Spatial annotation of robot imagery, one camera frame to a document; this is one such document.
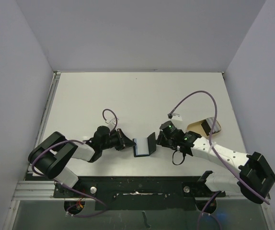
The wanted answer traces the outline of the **black leather card holder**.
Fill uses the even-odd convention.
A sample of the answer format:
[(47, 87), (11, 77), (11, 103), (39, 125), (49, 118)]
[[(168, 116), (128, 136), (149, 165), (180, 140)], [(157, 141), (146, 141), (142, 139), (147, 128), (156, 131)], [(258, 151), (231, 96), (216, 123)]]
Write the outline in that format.
[(147, 157), (157, 150), (155, 132), (151, 133), (147, 138), (134, 138), (133, 147), (134, 157)]

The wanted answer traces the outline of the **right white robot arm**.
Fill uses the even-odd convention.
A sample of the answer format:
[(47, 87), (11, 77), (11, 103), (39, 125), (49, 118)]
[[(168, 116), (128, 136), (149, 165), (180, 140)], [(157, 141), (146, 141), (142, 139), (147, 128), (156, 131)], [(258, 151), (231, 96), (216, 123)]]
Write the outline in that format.
[(212, 192), (242, 193), (250, 201), (261, 204), (275, 183), (275, 173), (264, 155), (241, 153), (209, 141), (193, 131), (184, 133), (171, 121), (160, 126), (157, 144), (180, 152), (183, 157), (202, 158), (226, 168), (231, 176), (211, 173), (197, 184), (198, 192), (208, 196)]

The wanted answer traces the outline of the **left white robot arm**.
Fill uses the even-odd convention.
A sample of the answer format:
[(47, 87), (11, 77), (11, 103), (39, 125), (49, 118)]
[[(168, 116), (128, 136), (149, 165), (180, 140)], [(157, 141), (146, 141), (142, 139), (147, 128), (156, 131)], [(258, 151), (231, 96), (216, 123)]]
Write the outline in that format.
[(39, 144), (28, 156), (34, 173), (65, 185), (65, 192), (71, 197), (81, 193), (82, 185), (78, 176), (66, 167), (70, 159), (78, 159), (93, 163), (104, 150), (121, 151), (135, 147), (121, 129), (111, 131), (107, 126), (100, 126), (92, 138), (85, 141), (69, 140), (60, 132), (55, 131)]

